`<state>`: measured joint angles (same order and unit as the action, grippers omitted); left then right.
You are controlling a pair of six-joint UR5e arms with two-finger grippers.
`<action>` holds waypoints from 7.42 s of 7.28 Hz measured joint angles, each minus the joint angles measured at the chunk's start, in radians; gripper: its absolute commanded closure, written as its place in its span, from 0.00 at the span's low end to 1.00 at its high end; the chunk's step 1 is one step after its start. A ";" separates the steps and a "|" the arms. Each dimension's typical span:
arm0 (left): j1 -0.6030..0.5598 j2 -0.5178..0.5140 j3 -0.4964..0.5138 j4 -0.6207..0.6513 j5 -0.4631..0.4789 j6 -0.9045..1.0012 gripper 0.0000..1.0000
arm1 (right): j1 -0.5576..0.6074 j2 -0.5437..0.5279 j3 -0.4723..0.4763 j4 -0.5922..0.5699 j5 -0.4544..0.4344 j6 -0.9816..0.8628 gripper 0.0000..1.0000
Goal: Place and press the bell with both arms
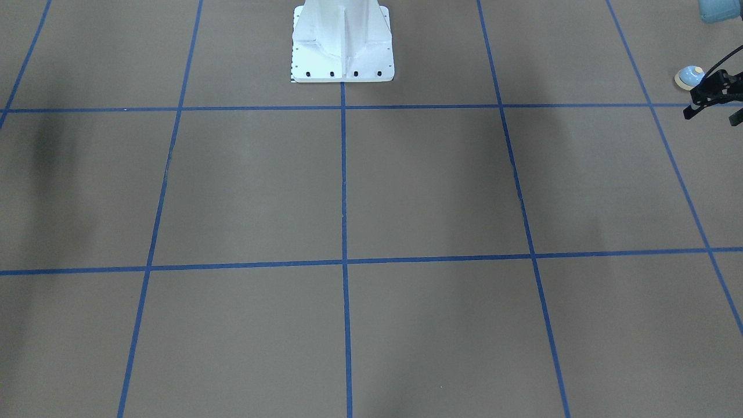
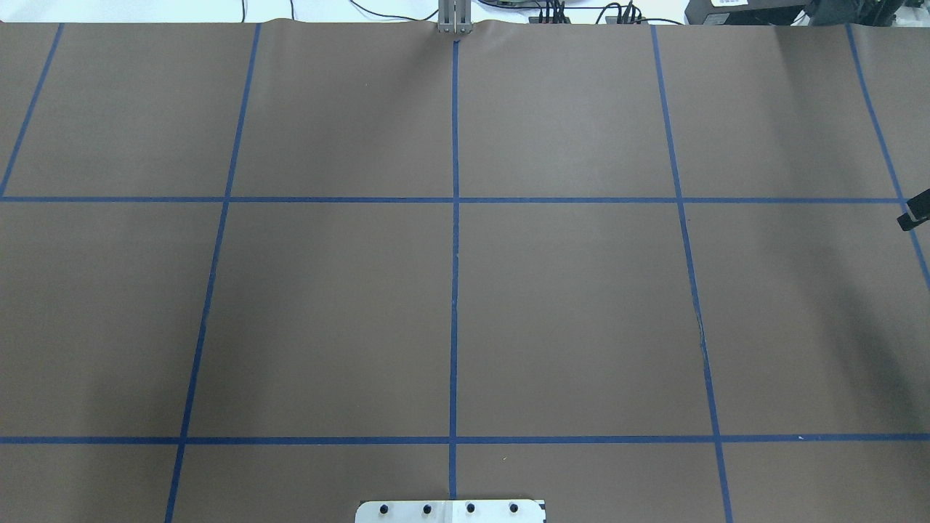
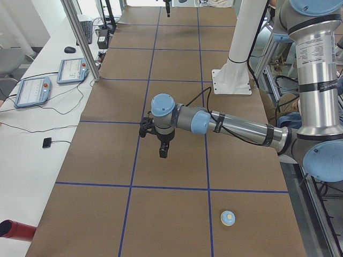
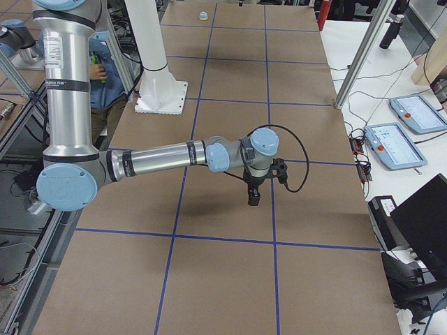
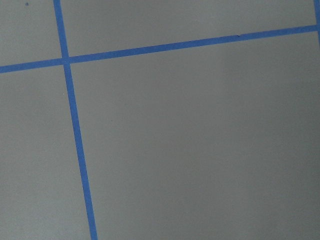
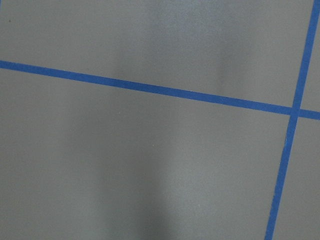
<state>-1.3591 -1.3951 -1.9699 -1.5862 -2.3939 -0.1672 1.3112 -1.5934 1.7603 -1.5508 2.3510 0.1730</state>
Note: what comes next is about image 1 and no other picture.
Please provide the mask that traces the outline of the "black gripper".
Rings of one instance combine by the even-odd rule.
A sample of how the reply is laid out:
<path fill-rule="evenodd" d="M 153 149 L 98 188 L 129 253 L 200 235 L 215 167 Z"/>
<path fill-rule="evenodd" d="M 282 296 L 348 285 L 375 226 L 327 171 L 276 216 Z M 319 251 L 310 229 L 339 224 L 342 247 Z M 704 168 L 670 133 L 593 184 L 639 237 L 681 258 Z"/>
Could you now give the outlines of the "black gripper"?
<path fill-rule="evenodd" d="M 708 107 L 709 101 L 714 105 L 742 101 L 742 72 L 730 74 L 726 70 L 717 70 L 707 74 L 700 82 L 700 98 L 703 102 L 691 102 L 684 109 L 684 119 L 689 121 Z M 732 127 L 743 124 L 743 109 L 729 116 Z"/>

